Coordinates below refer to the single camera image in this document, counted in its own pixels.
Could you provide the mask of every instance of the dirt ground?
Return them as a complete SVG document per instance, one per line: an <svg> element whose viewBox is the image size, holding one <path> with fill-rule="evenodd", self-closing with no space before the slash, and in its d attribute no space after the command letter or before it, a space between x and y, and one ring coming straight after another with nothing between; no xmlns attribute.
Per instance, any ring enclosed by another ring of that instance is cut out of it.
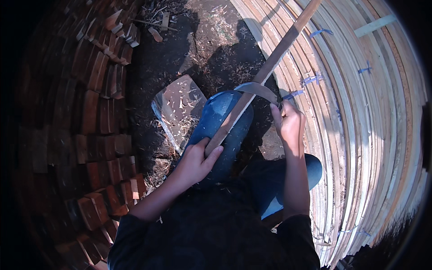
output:
<svg viewBox="0 0 432 270"><path fill-rule="evenodd" d="M148 32L149 25L141 25L141 43L135 47L132 63L127 66L130 132L140 172L150 191L165 179L179 158L150 107L156 93L188 74L209 98L250 81L265 61L229 0L147 0L143 16L137 19L161 24L163 12L170 12L169 26L179 31L154 27L163 37L163 42L156 42ZM266 86L279 95L273 76ZM262 158L258 147L272 121L268 104L259 97L252 102L254 121L233 175L251 158Z"/></svg>

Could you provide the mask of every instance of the wood stack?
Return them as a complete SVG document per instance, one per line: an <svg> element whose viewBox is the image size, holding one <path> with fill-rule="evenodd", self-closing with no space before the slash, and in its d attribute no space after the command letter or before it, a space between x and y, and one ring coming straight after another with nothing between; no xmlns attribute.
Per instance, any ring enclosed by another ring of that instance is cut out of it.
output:
<svg viewBox="0 0 432 270"><path fill-rule="evenodd" d="M231 2L267 58L309 1ZM321 29L333 35L310 38ZM273 74L281 96L305 91L294 101L307 117L306 152L324 168L311 190L312 233L321 264L334 267L373 245L422 196L423 71L383 1L325 0Z"/></svg>
<svg viewBox="0 0 432 270"><path fill-rule="evenodd" d="M140 42L137 2L58 1L23 58L13 182L53 268L105 260L120 216L146 193L124 99L125 65Z"/></svg>

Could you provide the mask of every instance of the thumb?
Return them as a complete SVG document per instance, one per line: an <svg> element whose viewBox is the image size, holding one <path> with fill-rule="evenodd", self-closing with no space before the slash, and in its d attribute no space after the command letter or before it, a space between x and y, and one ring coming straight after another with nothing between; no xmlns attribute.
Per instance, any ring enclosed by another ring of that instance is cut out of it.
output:
<svg viewBox="0 0 432 270"><path fill-rule="evenodd" d="M209 154L209 156L203 161L203 165L209 169L209 171L215 165L216 160L219 158L220 154L222 154L223 146L219 145Z"/></svg>
<svg viewBox="0 0 432 270"><path fill-rule="evenodd" d="M274 125L279 129L282 126L282 115L280 114L279 108L273 103L270 103L270 109L273 116Z"/></svg>

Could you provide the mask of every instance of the blue jeans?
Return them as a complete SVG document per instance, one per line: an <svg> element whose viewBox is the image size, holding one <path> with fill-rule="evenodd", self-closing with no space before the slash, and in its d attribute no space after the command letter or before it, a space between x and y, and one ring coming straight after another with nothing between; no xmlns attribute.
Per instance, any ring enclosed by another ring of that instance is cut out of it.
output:
<svg viewBox="0 0 432 270"><path fill-rule="evenodd" d="M200 122L187 145L196 144L205 137L213 138L240 97L241 93L229 90L209 98L203 108ZM223 152L210 173L199 183L199 189L206 189L229 179L232 164L240 151L241 143L248 133L253 118L254 111L249 105L222 142ZM311 190L321 179L322 165L318 158L309 154L305 154L305 160L309 190ZM251 190L252 199L261 218L283 208L285 168L285 159L255 160L246 167L241 176Z"/></svg>

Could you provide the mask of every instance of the long brown wooden plank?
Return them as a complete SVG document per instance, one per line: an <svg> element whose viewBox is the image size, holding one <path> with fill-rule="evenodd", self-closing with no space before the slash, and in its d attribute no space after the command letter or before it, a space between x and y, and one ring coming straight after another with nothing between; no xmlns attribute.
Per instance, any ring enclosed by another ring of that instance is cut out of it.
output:
<svg viewBox="0 0 432 270"><path fill-rule="evenodd" d="M282 57L287 53L289 47L293 44L295 39L299 36L300 32L306 26L306 23L311 19L312 15L321 4L322 0L311 0L300 16L297 18L293 26L288 30L279 44L276 46L272 54L269 56L263 67L258 71L258 74L254 78L254 82L264 85L270 74L279 64ZM232 127L240 119L243 112L250 105L256 95L250 93L244 93L237 104L234 106L232 111L229 113L225 121L222 123L216 134L210 140L206 147L204 155L207 157L213 149L221 145L223 140L226 138Z"/></svg>

